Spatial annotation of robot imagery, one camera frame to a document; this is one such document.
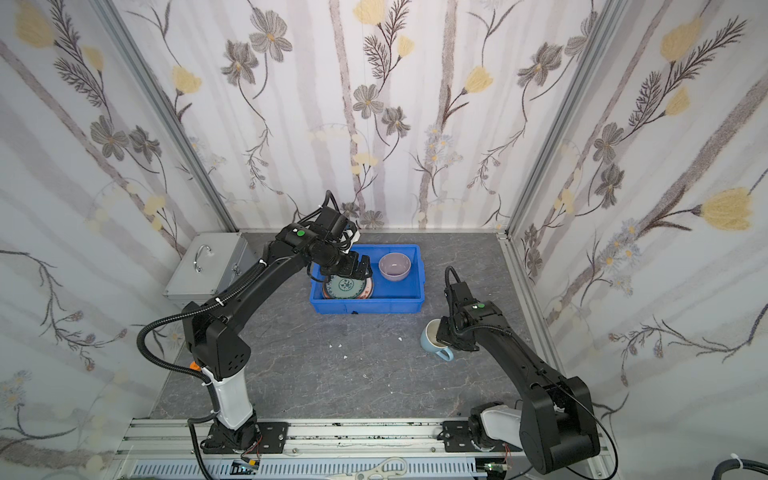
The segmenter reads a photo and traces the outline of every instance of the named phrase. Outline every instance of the white arm segment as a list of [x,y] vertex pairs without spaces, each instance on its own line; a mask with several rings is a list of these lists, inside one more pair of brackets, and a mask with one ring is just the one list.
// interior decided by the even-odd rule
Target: white arm segment
[[523,445],[520,443],[521,415],[521,410],[511,409],[507,405],[497,405],[483,410],[480,414],[480,420],[487,436],[522,449]]
[[245,369],[218,382],[207,367],[202,368],[216,388],[219,397],[217,418],[230,430],[237,430],[253,415],[253,405],[245,388]]

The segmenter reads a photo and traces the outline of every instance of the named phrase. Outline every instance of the gray marble tabletop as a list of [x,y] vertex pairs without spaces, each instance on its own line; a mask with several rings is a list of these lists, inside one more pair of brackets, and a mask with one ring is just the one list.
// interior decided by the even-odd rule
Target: gray marble tabletop
[[[257,256],[273,234],[247,233]],[[530,342],[501,247],[493,233],[364,233],[360,243],[417,243],[425,264],[420,313],[319,315],[310,281],[297,274],[254,314],[240,337],[251,347],[246,367],[250,400],[260,418],[393,418],[468,415],[473,406],[519,398],[483,349],[456,352],[452,362],[426,353],[426,323],[447,313],[443,272],[453,265],[479,300],[493,300],[510,326]],[[182,349],[177,364],[189,365]],[[206,414],[200,382],[172,373],[153,419]]]

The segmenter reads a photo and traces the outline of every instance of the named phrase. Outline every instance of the patterned plate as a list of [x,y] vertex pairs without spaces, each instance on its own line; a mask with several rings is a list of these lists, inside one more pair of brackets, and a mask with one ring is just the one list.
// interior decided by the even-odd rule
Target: patterned plate
[[325,283],[323,293],[325,293],[328,298],[350,300],[362,295],[366,290],[366,284],[367,282],[365,280],[354,280],[332,275],[330,280]]

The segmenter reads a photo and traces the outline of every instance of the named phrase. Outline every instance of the blue plastic bin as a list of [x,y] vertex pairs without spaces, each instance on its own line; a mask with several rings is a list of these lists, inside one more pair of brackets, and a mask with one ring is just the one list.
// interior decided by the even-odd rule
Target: blue plastic bin
[[[424,263],[418,245],[355,245],[352,250],[371,257],[373,293],[364,300],[336,300],[323,297],[323,286],[314,280],[310,303],[318,313],[418,313],[424,303]],[[411,271],[399,282],[390,282],[379,271],[379,260],[387,253],[398,252],[411,260]],[[312,275],[319,278],[320,266]]]

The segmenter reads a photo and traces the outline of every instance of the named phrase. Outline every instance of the yellow flower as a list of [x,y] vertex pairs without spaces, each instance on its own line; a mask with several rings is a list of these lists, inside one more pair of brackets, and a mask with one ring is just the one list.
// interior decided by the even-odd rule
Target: yellow flower
[[163,207],[165,207],[165,197],[162,195],[151,195],[147,198],[147,203],[144,204],[144,213],[152,215]]
[[16,36],[35,48],[53,45],[54,35],[48,19],[32,2],[22,2],[16,13]]
[[560,207],[563,205],[565,205],[565,213],[574,213],[574,194],[570,189],[566,188],[563,190],[563,193],[560,194],[560,198],[554,202],[554,209],[560,210]]
[[688,98],[688,88],[682,87],[677,93],[670,99],[667,104],[667,110],[664,111],[667,115],[681,114],[690,106],[690,98]]
[[83,47],[83,55],[96,70],[104,71],[104,56],[96,47]]
[[355,161],[359,164],[368,164],[371,167],[375,167],[377,163],[379,163],[379,159],[374,157],[373,155],[367,153],[367,152],[359,152],[358,154],[355,154],[353,157]]
[[405,57],[413,51],[413,47],[416,43],[405,35],[400,35],[397,39],[397,54],[401,57]]
[[104,459],[100,455],[94,455],[85,463],[85,472],[96,475],[104,468]]
[[100,222],[98,222],[98,221],[96,221],[96,220],[92,220],[92,219],[88,219],[88,220],[86,220],[86,221],[85,221],[85,226],[86,226],[86,227],[87,227],[87,228],[88,228],[88,229],[89,229],[89,230],[90,230],[92,233],[99,233],[99,232],[101,232],[101,223],[100,223]]
[[174,66],[174,87],[183,94],[193,94],[200,90],[200,84],[203,83],[203,79],[195,77],[194,74],[187,71],[186,68],[180,65]]
[[750,227],[748,216],[752,214],[750,191],[744,187],[725,190],[713,196],[693,213],[718,230],[746,230]]
[[466,83],[464,83],[464,89],[471,94],[479,93],[490,84],[493,83],[493,78],[488,74],[488,71],[483,67],[475,67],[469,72]]
[[683,23],[661,39],[661,54],[667,61],[680,60],[694,44],[701,30],[701,17],[691,23]]
[[384,0],[361,0],[352,10],[360,23],[378,25],[384,21]]

